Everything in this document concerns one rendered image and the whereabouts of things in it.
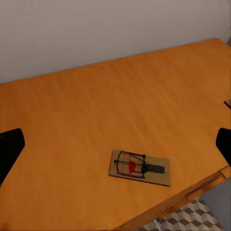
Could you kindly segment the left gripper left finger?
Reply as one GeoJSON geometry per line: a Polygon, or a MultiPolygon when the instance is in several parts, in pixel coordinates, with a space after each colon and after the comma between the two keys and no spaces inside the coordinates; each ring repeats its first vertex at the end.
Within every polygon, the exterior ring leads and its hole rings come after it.
{"type": "Polygon", "coordinates": [[[0,133],[0,185],[24,147],[25,139],[21,128],[0,133]]]}

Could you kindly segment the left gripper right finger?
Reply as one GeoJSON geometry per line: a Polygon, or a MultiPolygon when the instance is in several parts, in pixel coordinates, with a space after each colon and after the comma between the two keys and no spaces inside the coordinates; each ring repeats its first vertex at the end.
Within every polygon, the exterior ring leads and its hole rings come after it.
{"type": "Polygon", "coordinates": [[[216,146],[231,167],[231,130],[220,128],[217,135],[216,146]]]}

